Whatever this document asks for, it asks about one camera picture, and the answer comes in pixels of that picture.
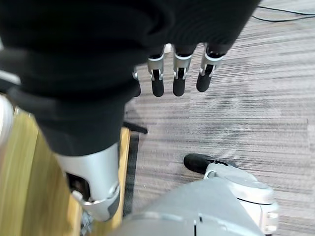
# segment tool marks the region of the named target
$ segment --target silver metal joint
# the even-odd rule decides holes
[[[187,72],[189,71],[191,57],[192,57],[192,55],[190,55],[188,57],[181,57],[174,52],[173,70],[174,70],[174,79],[175,80],[179,79],[179,69],[180,68],[183,68],[183,70],[184,70],[183,75],[181,76],[181,79],[182,80],[186,79]]]
[[[209,77],[211,77],[215,69],[220,65],[223,58],[224,56],[219,57],[219,58],[212,58],[209,55],[207,55],[207,45],[205,45],[204,54],[201,59],[200,74],[204,76],[207,65],[212,65],[213,68],[212,68],[211,74],[209,75]]]
[[[133,69],[132,76],[133,76],[134,79],[139,80],[138,79],[138,72],[137,72],[136,68]]]
[[[163,80],[164,54],[162,54],[161,57],[156,58],[156,59],[149,58],[147,64],[148,64],[148,71],[149,71],[151,80],[152,81],[155,80],[154,73],[158,73],[158,80]]]
[[[107,221],[117,211],[119,146],[84,156],[63,156],[57,160],[73,197],[95,220]]]

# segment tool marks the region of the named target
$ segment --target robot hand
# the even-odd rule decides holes
[[[72,195],[97,220],[119,201],[118,142],[125,103],[139,94],[134,68],[148,62],[163,95],[163,46],[174,45],[173,92],[206,43],[197,88],[205,91],[259,0],[93,0],[0,3],[0,69],[21,84],[8,95],[33,113]]]

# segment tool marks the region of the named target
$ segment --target black sleeve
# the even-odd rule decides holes
[[[93,153],[119,140],[125,103],[137,93],[133,67],[153,48],[207,42],[225,54],[258,3],[2,1],[0,69],[21,78],[9,95],[34,113],[53,151]]]

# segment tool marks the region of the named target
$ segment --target robotic finger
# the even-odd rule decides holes
[[[205,44],[205,51],[202,56],[197,80],[197,89],[199,92],[204,92],[208,89],[214,71],[220,65],[223,56],[224,54],[213,51],[208,44]]]
[[[152,81],[154,96],[161,97],[164,94],[164,46],[154,49],[154,53],[148,59],[148,71]]]
[[[133,69],[132,76],[138,82],[137,94],[135,95],[135,97],[138,97],[141,94],[141,86],[139,84],[138,72],[136,68]]]
[[[191,57],[195,48],[196,48],[196,45],[188,45],[188,46],[174,45],[173,93],[177,97],[182,96],[185,92],[186,75],[189,70]]]

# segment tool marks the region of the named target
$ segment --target black fingertip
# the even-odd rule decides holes
[[[207,75],[202,76],[201,74],[199,74],[198,80],[197,80],[197,90],[199,92],[206,91],[210,85],[210,81],[211,81],[211,77]]]
[[[183,79],[174,79],[173,83],[173,93],[175,96],[180,97],[185,92],[185,80]]]
[[[163,80],[152,81],[152,92],[155,97],[161,97],[164,94]]]

